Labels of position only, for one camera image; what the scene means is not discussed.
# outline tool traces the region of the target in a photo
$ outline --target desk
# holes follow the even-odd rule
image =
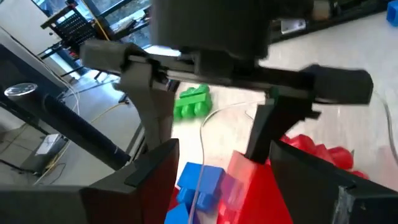
[[[262,66],[299,70],[311,63],[331,67],[363,68],[373,78],[374,89],[383,96],[392,115],[392,123],[398,122],[398,29],[386,21],[386,13],[365,17],[309,35],[274,44],[269,49],[269,58]],[[178,92],[193,84],[181,83]],[[249,90],[239,90],[211,86],[214,110],[243,101],[263,99],[263,94]],[[245,110],[254,114],[254,106],[243,106],[222,111],[209,120],[203,128],[205,163],[226,168],[233,150],[245,151],[252,121],[244,115]],[[331,127],[334,135],[328,139],[334,144],[344,144],[355,149],[355,166],[367,172],[371,179],[398,190],[396,174],[398,167],[391,157],[387,141],[387,124],[382,105],[373,99],[368,110],[350,107],[344,116],[339,117],[339,125],[333,123],[336,116],[346,107],[334,107],[322,115],[313,137],[321,137]],[[314,123],[300,124],[296,132],[314,130]],[[199,140],[200,120],[175,123],[173,138],[180,140],[180,162],[178,174],[186,162],[202,162]],[[398,129],[393,126],[394,140],[398,142]],[[199,214],[201,223],[215,223],[214,217]]]

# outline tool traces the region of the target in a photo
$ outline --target white cable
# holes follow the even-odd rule
[[[374,94],[381,100],[381,103],[384,106],[384,111],[386,112],[386,116],[387,116],[388,138],[389,138],[389,143],[390,143],[390,147],[391,147],[391,152],[392,152],[392,156],[394,157],[394,160],[396,161],[396,164],[398,166],[398,154],[397,154],[397,149],[396,149],[396,145],[394,142],[394,133],[392,130],[392,117],[391,117],[390,109],[388,107],[387,101],[383,97],[381,97],[380,94],[378,94],[376,91],[374,92]]]
[[[202,161],[202,165],[201,165],[201,168],[200,168],[200,173],[199,173],[197,188],[196,188],[196,190],[195,190],[195,195],[193,196],[193,202],[192,202],[191,210],[190,210],[190,213],[189,213],[188,223],[193,223],[193,214],[195,213],[195,207],[196,207],[196,203],[197,203],[197,201],[198,201],[198,194],[199,194],[199,188],[200,188],[201,177],[202,177],[202,175],[203,175],[203,170],[204,170],[204,168],[205,168],[205,149],[204,149],[204,147],[203,147],[203,137],[202,137],[202,129],[203,129],[204,125],[207,123],[207,121],[208,121],[210,118],[212,118],[215,114],[217,114],[217,113],[220,112],[220,111],[223,111],[223,110],[226,110],[226,109],[229,109],[229,108],[232,108],[232,107],[236,107],[236,106],[249,105],[249,104],[252,104],[252,103],[263,103],[263,102],[264,102],[264,100],[261,100],[261,101],[249,101],[249,102],[242,102],[242,103],[235,103],[235,104],[232,104],[232,105],[229,105],[229,106],[226,106],[226,107],[224,107],[224,108],[220,108],[220,109],[217,109],[217,110],[211,112],[211,113],[205,118],[205,120],[203,120],[203,122],[202,122],[202,124],[201,124],[201,126],[200,126],[200,129],[199,129],[200,147],[201,147],[201,153],[202,153],[203,161]]]

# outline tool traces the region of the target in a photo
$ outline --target green lego block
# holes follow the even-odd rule
[[[209,93],[209,92],[210,92],[209,86],[206,84],[201,84],[198,88],[191,87],[191,88],[183,91],[182,93],[180,93],[180,98],[186,98],[189,96],[195,96],[195,95],[199,95],[202,93]]]
[[[191,93],[185,95],[175,101],[174,104],[174,120],[189,119],[202,117],[209,114],[213,103],[211,102],[210,93],[204,92],[200,94]]]

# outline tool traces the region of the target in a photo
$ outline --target black cable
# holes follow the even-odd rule
[[[54,170],[58,167],[58,166],[60,166],[60,165],[63,165],[63,167],[62,167],[62,170],[61,170],[61,172],[60,172],[60,174],[58,175],[58,177],[57,178],[55,178],[53,181],[51,181],[51,183],[49,183],[49,185],[52,185],[52,184],[54,184],[60,177],[61,177],[61,175],[62,175],[62,173],[63,173],[63,171],[65,170],[65,168],[66,168],[66,166],[67,166],[67,164],[66,163],[60,163],[60,164],[57,164],[55,167],[54,167]]]
[[[4,164],[4,165],[6,165],[6,166],[9,166],[9,167],[11,167],[12,169],[18,170],[19,172],[30,172],[29,170],[25,170],[25,169],[22,169],[22,168],[20,168],[20,167],[18,167],[18,166],[15,166],[14,164],[12,164],[12,163],[10,163],[10,162],[7,162],[7,161],[5,161],[4,159],[0,159],[0,163]]]

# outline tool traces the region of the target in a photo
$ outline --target red toy block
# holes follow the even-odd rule
[[[298,136],[292,138],[287,144],[290,144],[291,146],[311,155],[315,155],[317,152],[312,139],[304,134],[299,134]]]
[[[285,134],[281,137],[281,139],[280,139],[282,142],[284,142],[284,143],[289,143],[290,142],[290,138],[289,137],[287,137]]]
[[[339,146],[329,149],[328,152],[340,169],[350,170],[354,167],[354,158],[349,150]]]
[[[270,165],[234,151],[221,183],[217,224],[292,224]]]
[[[369,176],[367,174],[365,174],[364,172],[361,171],[352,171],[351,174],[357,175],[358,177],[362,177],[366,180],[369,180]]]
[[[178,205],[177,195],[179,192],[180,192],[179,189],[174,187],[172,198],[170,199],[170,203],[169,203],[169,209],[167,211],[170,211],[171,209],[175,208]]]
[[[326,146],[324,144],[319,144],[319,145],[315,146],[315,149],[317,150],[317,152],[315,153],[314,156],[335,165],[333,158],[330,156],[328,149],[326,148]]]

